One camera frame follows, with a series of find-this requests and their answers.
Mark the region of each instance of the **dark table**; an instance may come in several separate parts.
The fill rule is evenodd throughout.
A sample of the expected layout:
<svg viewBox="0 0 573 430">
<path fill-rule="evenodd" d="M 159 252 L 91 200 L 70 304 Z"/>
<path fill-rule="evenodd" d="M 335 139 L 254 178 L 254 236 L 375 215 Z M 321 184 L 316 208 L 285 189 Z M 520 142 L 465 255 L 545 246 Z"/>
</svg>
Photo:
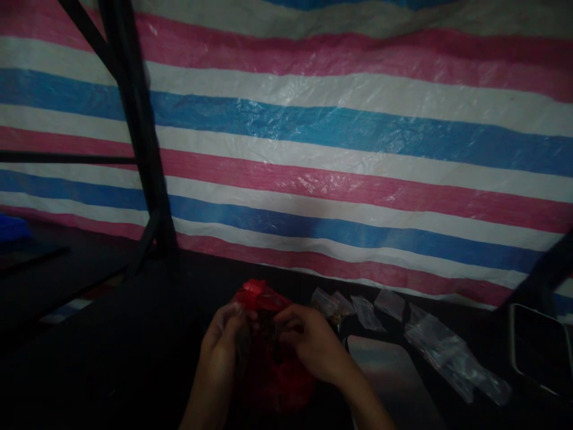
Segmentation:
<svg viewBox="0 0 573 430">
<path fill-rule="evenodd" d="M 0 336 L 64 305 L 129 263 L 137 242 L 30 222 L 35 240 L 65 250 L 0 279 Z"/>
<path fill-rule="evenodd" d="M 309 302 L 316 287 L 329 293 L 339 290 L 347 297 L 350 292 L 361 294 L 372 302 L 377 294 L 376 288 L 363 285 L 182 251 L 178 258 L 152 263 L 132 281 L 2 357 L 0 404 L 9 411 L 0 426 L 33 428 L 34 423 L 73 418 L 84 428 L 108 428 L 112 422 L 130 428 L 176 428 L 192 384 L 202 331 L 216 309 L 250 278 L 266 279 L 276 291 L 302 304 Z M 489 312 L 420 297 L 406 299 L 464 338 L 482 365 L 512 386 L 519 385 L 508 364 L 505 330 L 492 325 Z M 387 333 L 364 330 L 356 317 L 349 317 L 341 338 L 355 334 L 403 346 L 448 428 L 546 428 L 557 419 L 553 409 L 520 390 L 504 407 L 479 391 L 473 404 L 465 404 L 405 341 L 402 325 L 382 312 L 377 315 Z M 245 423 L 249 428 L 351 428 L 346 404 L 328 385 L 319 385 L 308 408 L 290 417 L 253 416 L 233 409 L 229 427 L 244 428 Z"/>
</svg>

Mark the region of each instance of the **blue object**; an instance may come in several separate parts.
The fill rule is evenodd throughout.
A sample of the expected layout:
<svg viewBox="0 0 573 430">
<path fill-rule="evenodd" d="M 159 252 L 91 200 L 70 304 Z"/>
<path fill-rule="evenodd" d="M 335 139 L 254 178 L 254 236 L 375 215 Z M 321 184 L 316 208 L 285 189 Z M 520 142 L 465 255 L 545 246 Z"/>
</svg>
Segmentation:
<svg viewBox="0 0 573 430">
<path fill-rule="evenodd" d="M 32 236 L 28 223 L 20 218 L 0 214 L 0 242 L 11 242 Z"/>
</svg>

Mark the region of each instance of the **plastic tarp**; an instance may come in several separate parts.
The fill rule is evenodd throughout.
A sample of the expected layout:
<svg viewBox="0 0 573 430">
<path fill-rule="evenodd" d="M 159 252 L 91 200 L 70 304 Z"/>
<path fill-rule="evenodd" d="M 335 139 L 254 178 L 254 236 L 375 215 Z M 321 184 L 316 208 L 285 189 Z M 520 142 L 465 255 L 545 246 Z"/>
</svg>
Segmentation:
<svg viewBox="0 0 573 430">
<path fill-rule="evenodd" d="M 571 5 L 336 3 L 134 2 L 180 245 L 499 305 L 573 226 Z M 3 8 L 2 148 L 131 155 L 57 1 Z M 128 167 L 0 167 L 7 213 L 133 238 L 148 219 Z"/>
</svg>

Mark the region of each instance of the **clear plastic bag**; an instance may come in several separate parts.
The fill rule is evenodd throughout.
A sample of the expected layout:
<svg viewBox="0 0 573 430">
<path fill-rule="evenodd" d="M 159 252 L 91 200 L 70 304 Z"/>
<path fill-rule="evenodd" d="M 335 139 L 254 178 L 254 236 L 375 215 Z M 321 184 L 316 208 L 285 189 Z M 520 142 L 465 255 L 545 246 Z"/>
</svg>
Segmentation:
<svg viewBox="0 0 573 430">
<path fill-rule="evenodd" d="M 404 336 L 467 403 L 473 401 L 474 387 L 498 405 L 509 401 L 510 385 L 479 364 L 462 338 L 433 315 L 415 305 L 410 307 Z"/>
<path fill-rule="evenodd" d="M 388 288 L 382 288 L 378 293 L 378 297 L 374 300 L 374 306 L 387 313 L 391 317 L 396 318 L 398 321 L 402 322 L 402 314 L 404 312 L 404 306 L 406 305 L 406 300 L 393 293 Z"/>
<path fill-rule="evenodd" d="M 340 291 L 336 291 L 336 293 L 332 295 L 332 299 L 335 300 L 338 305 L 336 311 L 334 311 L 331 317 L 331 321 L 336 325 L 338 332 L 340 332 L 340 327 L 342 326 L 343 321 L 346 317 L 354 315 L 356 313 L 356 309 L 354 308 L 354 305 L 340 293 Z"/>
<path fill-rule="evenodd" d="M 386 332 L 386 329 L 374 314 L 374 305 L 372 303 L 362 296 L 350 297 L 352 298 L 352 303 L 354 303 L 356 313 L 358 314 L 358 320 L 364 328 L 377 331 L 379 333 Z"/>
<path fill-rule="evenodd" d="M 354 315 L 356 313 L 354 305 L 350 303 L 350 301 L 344 297 L 340 291 L 336 291 L 336 293 L 332 295 L 332 298 L 339 302 L 340 309 L 342 309 L 345 314 Z"/>
<path fill-rule="evenodd" d="M 317 288 L 315 292 L 312 293 L 310 304 L 321 311 L 327 318 L 330 318 L 338 308 L 338 301 L 334 300 L 321 288 Z"/>
<path fill-rule="evenodd" d="M 321 288 L 317 288 L 312 294 L 310 299 L 310 304 L 321 311 L 324 316 L 330 320 L 330 322 L 336 326 L 338 332 L 340 332 L 340 327 L 342 322 L 349 315 L 355 314 L 356 311 L 354 307 L 350 304 L 348 300 L 344 298 L 342 294 L 338 291 L 338 296 L 343 301 L 339 300 L 334 296 L 330 296 L 328 293 L 324 292 Z"/>
</svg>

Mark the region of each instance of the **hand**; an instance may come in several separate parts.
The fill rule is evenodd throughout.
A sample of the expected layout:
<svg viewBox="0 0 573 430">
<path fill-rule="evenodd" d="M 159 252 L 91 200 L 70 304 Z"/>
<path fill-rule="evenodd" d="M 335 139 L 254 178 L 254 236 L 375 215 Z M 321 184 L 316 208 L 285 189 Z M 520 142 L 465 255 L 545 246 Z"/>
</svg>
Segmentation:
<svg viewBox="0 0 573 430">
<path fill-rule="evenodd" d="M 319 311 L 291 305 L 275 316 L 275 323 L 283 325 L 279 340 L 296 350 L 315 378 L 340 386 L 358 369 Z"/>
<path fill-rule="evenodd" d="M 257 330 L 256 319 L 255 312 L 242 312 L 235 305 L 224 306 L 215 313 L 201 342 L 195 380 L 180 430 L 224 427 L 235 381 L 235 339 L 241 330 L 248 330 L 248 322 L 252 330 Z"/>
</svg>

